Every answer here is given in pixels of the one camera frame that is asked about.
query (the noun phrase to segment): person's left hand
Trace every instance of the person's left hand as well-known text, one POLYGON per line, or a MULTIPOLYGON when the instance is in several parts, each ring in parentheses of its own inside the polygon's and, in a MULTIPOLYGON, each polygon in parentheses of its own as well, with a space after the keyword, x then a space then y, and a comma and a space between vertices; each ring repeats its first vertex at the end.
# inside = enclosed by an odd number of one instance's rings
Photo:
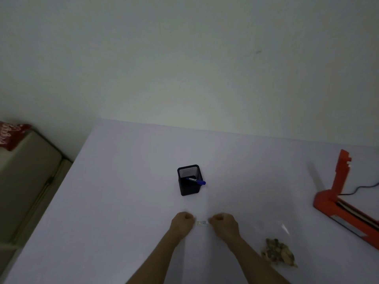
POLYGON ((179 240, 182 240, 191 231, 195 218, 188 212, 179 212, 171 221, 169 231, 174 233, 179 240))

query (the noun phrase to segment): pen holder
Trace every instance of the pen holder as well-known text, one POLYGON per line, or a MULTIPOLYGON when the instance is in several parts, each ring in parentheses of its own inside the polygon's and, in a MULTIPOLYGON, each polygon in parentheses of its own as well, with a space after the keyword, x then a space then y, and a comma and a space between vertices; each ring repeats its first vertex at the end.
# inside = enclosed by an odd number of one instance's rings
POLYGON ((190 165, 178 168, 179 188, 182 196, 195 194, 200 191, 201 185, 196 182, 187 180, 186 177, 203 180, 200 167, 198 165, 190 165))

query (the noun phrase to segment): hand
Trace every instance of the hand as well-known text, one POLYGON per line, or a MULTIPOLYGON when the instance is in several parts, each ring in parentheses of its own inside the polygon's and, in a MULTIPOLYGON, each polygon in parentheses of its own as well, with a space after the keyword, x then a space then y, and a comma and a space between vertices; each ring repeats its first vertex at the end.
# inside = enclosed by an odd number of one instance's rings
POLYGON ((194 223, 195 218, 192 214, 180 212, 172 219, 169 231, 182 240, 191 231, 194 223))
POLYGON ((239 235, 238 223, 234 220, 233 215, 227 213, 216 214, 208 219, 213 226, 213 230, 226 244, 241 238, 239 235))

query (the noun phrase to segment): mesh side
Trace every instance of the mesh side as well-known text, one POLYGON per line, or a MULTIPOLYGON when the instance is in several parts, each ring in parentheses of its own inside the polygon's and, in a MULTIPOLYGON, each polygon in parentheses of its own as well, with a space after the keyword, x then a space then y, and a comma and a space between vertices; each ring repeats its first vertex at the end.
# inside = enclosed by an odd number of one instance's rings
POLYGON ((179 175, 180 177, 188 177, 188 176, 196 176, 196 178, 199 177, 199 172, 197 170, 197 167, 194 166, 194 167, 188 167, 188 168, 183 168, 181 170, 179 170, 179 175))

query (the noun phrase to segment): black power cord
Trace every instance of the black power cord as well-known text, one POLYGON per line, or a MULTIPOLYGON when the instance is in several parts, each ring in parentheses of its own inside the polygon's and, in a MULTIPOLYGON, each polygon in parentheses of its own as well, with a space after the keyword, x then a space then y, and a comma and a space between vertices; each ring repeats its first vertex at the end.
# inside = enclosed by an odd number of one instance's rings
POLYGON ((376 187, 376 186, 379 186, 379 182, 377 184, 374 184, 373 186, 358 186, 353 193, 342 193, 342 194, 339 194, 339 195, 353 195, 354 193, 356 193, 358 191, 358 189, 360 188, 373 188, 373 187, 376 187))

